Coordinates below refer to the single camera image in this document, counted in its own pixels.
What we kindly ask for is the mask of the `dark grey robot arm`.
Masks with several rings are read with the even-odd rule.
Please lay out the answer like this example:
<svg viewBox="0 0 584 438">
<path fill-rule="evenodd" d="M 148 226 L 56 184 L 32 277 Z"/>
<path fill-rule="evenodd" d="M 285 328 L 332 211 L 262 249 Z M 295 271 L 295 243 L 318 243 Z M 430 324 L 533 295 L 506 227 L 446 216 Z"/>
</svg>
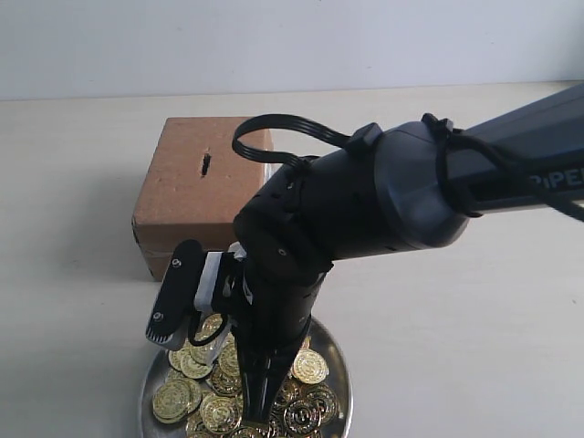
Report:
<svg viewBox="0 0 584 438">
<path fill-rule="evenodd" d="M 235 338 L 251 423 L 269 419 L 336 261 L 445 247 L 493 212 L 583 217 L 581 86 L 466 130 L 429 113 L 351 135 L 261 115 L 235 130 L 232 147 L 277 165 L 234 220 L 246 253 Z"/>
</svg>

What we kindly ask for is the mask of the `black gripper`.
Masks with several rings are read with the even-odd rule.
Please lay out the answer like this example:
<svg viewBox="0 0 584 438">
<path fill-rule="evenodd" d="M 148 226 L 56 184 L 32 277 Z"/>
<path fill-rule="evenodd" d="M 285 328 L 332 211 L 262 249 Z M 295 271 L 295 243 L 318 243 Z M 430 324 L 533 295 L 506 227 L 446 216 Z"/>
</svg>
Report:
<svg viewBox="0 0 584 438">
<path fill-rule="evenodd" d="M 271 278 L 251 261 L 223 256 L 223 313 L 232 322 L 244 398 L 243 420 L 268 422 L 287 378 L 325 273 L 307 284 Z"/>
</svg>

